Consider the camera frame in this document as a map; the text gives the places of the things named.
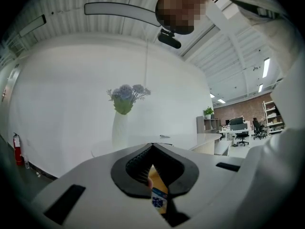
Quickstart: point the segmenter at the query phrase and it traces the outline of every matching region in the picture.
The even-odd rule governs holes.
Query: vase
[[[112,126],[112,147],[114,149],[128,147],[128,116],[117,111]]]

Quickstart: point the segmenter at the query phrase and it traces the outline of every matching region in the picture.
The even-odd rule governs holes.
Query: black tab
[[[79,185],[72,185],[46,212],[44,212],[44,215],[62,225],[85,189],[85,187]]]
[[[226,164],[226,163],[218,163],[216,166],[220,167],[222,169],[231,170],[231,171],[235,171],[235,172],[237,172],[240,168],[240,166],[230,165],[230,164]]]

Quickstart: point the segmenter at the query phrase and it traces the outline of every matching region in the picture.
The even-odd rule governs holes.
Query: ceiling
[[[123,34],[162,46],[203,70],[215,98],[214,107],[257,95],[259,84],[263,92],[270,91],[281,78],[271,60],[267,77],[262,79],[264,59],[271,52],[258,32],[252,29],[228,0],[211,2],[207,16],[202,16],[190,35],[176,35],[180,49],[171,48],[157,40],[160,27],[134,19],[113,15],[84,14],[87,2],[120,2],[154,10],[157,0],[30,0],[3,37],[0,66],[14,60],[23,50],[52,37],[78,32],[98,31]],[[47,23],[20,38],[18,31],[37,17],[45,15]]]

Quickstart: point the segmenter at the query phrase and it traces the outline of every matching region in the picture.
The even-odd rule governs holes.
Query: fire extinguisher
[[[14,142],[14,151],[15,151],[15,160],[18,166],[23,165],[22,157],[21,157],[21,145],[20,145],[20,137],[18,134],[14,133],[13,142]]]

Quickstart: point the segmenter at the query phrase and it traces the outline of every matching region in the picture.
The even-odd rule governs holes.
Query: security camera
[[[176,40],[174,36],[175,34],[173,32],[161,29],[160,33],[158,34],[158,40],[173,48],[179,49],[181,48],[181,43]]]

